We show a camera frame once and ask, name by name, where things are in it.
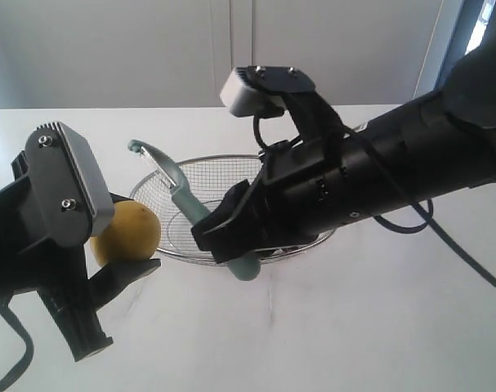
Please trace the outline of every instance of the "metal colander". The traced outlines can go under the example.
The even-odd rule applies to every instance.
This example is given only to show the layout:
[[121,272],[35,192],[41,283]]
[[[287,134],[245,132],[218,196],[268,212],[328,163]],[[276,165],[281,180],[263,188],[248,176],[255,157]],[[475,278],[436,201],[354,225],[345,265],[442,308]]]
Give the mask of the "metal colander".
[[[224,194],[243,180],[252,182],[261,170],[255,155],[221,155],[190,159],[178,163],[190,182],[191,192],[210,211],[221,202]],[[191,235],[191,223],[172,202],[172,196],[163,175],[154,171],[133,189],[131,198],[145,204],[160,220],[162,236],[158,251],[179,260],[201,265],[218,265],[211,252],[199,250]],[[325,241],[332,231],[321,234],[313,243],[302,247],[279,249],[268,257],[261,257],[267,264],[284,257],[304,252]]]

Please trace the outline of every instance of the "white tabletop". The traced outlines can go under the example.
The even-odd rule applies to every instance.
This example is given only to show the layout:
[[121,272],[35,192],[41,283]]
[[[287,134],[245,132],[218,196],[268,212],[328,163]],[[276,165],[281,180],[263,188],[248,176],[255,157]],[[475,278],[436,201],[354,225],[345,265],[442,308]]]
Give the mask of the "white tabletop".
[[[340,113],[356,125],[388,109]],[[148,172],[127,151],[131,138],[177,160],[257,151],[250,120],[224,109],[0,110],[0,188],[31,131],[53,120],[88,139],[110,190],[124,195]],[[261,128],[275,140],[295,132],[289,118]],[[436,219],[496,274],[496,185],[435,205]],[[409,210],[391,217],[418,222]],[[14,298],[35,358],[11,390],[496,390],[496,291],[430,230],[402,236],[360,222],[263,266],[250,283],[227,269],[162,260],[99,312],[115,343],[80,363],[35,293]],[[0,378],[22,352],[0,318]]]

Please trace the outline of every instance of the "lemon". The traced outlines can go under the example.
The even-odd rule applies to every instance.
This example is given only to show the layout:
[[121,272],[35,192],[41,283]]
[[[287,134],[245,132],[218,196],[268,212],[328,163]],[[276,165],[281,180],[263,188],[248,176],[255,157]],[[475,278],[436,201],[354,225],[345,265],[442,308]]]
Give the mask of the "lemon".
[[144,204],[133,200],[115,205],[113,220],[90,245],[97,263],[140,261],[152,257],[160,241],[157,216]]

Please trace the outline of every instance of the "mesh basket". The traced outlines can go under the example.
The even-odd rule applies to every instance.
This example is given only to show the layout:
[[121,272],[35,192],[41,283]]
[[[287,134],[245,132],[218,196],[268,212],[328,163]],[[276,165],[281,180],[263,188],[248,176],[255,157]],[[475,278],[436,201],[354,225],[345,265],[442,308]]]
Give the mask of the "mesh basket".
[[[196,158],[178,165],[188,178],[192,193],[210,211],[220,204],[233,185],[242,180],[252,182],[261,170],[261,163],[254,155]],[[145,204],[159,218],[162,226],[159,252],[195,264],[218,265],[211,252],[203,252],[197,247],[191,235],[191,223],[173,204],[169,188],[160,173],[154,171],[142,179],[133,189],[131,198]],[[305,246],[279,249],[270,256],[261,256],[261,263],[271,263],[304,252],[325,241],[332,233],[322,233],[313,243]]]

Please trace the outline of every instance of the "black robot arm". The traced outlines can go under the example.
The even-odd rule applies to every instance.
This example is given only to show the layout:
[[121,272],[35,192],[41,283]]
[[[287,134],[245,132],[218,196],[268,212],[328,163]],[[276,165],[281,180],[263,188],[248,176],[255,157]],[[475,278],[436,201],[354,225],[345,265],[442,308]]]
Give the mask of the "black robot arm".
[[[228,83],[241,88],[234,93]],[[346,127],[296,69],[236,69],[228,83],[222,98],[233,114],[254,117],[263,166],[192,229],[218,262],[306,244],[328,229],[496,182],[496,39],[460,60],[442,89],[358,130]],[[261,143],[260,118],[284,109],[299,137]]]

